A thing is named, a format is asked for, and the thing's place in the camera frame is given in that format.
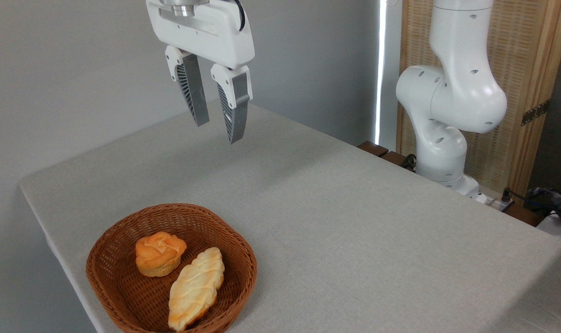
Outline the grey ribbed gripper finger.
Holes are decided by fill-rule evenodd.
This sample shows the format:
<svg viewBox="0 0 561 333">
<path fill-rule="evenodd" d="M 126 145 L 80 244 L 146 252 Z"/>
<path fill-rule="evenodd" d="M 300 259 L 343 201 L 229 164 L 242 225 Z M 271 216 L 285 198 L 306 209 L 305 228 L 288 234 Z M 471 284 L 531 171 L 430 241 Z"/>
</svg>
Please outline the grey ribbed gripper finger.
<svg viewBox="0 0 561 333">
<path fill-rule="evenodd" d="M 248 66 L 229 69 L 215 64 L 211 76 L 217 83 L 230 144 L 243 138 L 247 124 L 248 102 L 253 98 Z"/>
<path fill-rule="evenodd" d="M 168 45 L 165 50 L 170 76 L 180 87 L 197 126 L 209 122 L 208 107 L 197 55 Z"/>
</svg>

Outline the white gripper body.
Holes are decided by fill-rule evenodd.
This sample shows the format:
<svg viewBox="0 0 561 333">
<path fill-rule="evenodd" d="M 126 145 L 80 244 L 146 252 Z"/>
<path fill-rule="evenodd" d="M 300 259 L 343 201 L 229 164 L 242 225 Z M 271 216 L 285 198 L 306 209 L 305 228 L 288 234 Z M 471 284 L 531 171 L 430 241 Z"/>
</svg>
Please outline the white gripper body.
<svg viewBox="0 0 561 333">
<path fill-rule="evenodd" d="M 148 0 L 158 40 L 230 69 L 247 65 L 255 48 L 238 0 Z"/>
</svg>

